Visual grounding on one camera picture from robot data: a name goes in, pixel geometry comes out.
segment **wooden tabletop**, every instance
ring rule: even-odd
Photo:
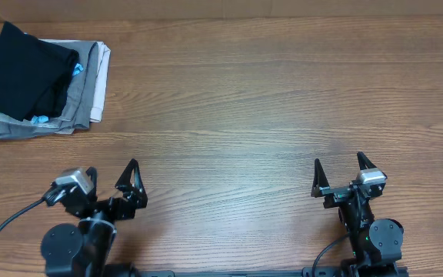
[[[313,161],[347,185],[363,151],[388,174],[377,219],[405,227],[411,276],[443,276],[443,16],[19,24],[112,50],[103,121],[0,142],[0,223],[64,169],[106,199],[131,158],[148,207],[108,262],[144,270],[301,269],[344,233],[310,196]],[[0,234],[0,276],[42,276],[42,236],[78,220],[39,206]],[[322,265],[351,257],[348,243]]]

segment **folded cloth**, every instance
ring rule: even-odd
[[[79,53],[79,62],[81,62],[84,65],[88,64],[88,57],[90,51],[92,50],[92,47],[97,47],[97,45],[94,42],[53,42],[53,43],[77,51]],[[10,124],[22,125],[22,126],[59,128],[59,126],[61,126],[62,121],[71,121],[75,116],[76,110],[78,109],[78,106],[80,105],[80,101],[82,99],[82,93],[85,86],[85,78],[87,77],[86,75],[87,69],[88,66],[86,66],[83,69],[84,72],[81,72],[80,74],[73,77],[71,84],[69,85],[68,88],[66,105],[62,110],[61,116],[59,116],[58,118],[50,118],[47,122],[35,124],[32,123],[32,120],[18,121],[0,112],[0,122],[7,122]]]
[[[36,126],[22,126],[0,122],[0,139],[28,139],[40,135],[50,135],[56,132],[69,132],[75,128],[90,127],[90,112],[92,110],[93,95],[95,93],[96,69],[98,63],[98,48],[96,44],[92,46],[88,59],[88,68],[85,78],[85,87],[83,89],[82,98],[70,122],[62,121],[57,128],[42,128]]]
[[[59,39],[42,39],[45,42],[86,42],[79,40],[59,40]],[[98,71],[97,82],[95,84],[95,96],[93,98],[91,122],[100,122],[105,104],[105,89],[107,87],[108,62],[111,57],[111,49],[104,42],[97,42],[98,45]]]
[[[5,22],[0,34],[0,112],[17,120],[59,117],[78,53]]]

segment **gray cloth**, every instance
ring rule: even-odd
[[[7,122],[15,125],[30,126],[30,127],[44,127],[44,128],[59,128],[62,121],[71,121],[79,107],[82,99],[82,93],[85,86],[86,72],[88,71],[88,55],[95,44],[95,42],[52,42],[69,49],[76,50],[79,53],[79,63],[85,65],[83,72],[74,76],[68,88],[68,97],[66,99],[66,106],[62,110],[61,116],[58,118],[50,118],[48,122],[32,124],[29,120],[22,122],[16,120],[4,113],[0,112],[0,122]]]
[[[71,121],[61,121],[60,126],[56,128],[35,127],[33,125],[22,126],[0,122],[0,139],[28,139],[56,132],[70,132],[75,128],[89,128],[98,67],[98,47],[96,47],[96,43],[92,46],[88,57],[88,64],[86,65],[88,70],[85,76],[83,93],[78,102],[78,109]]]

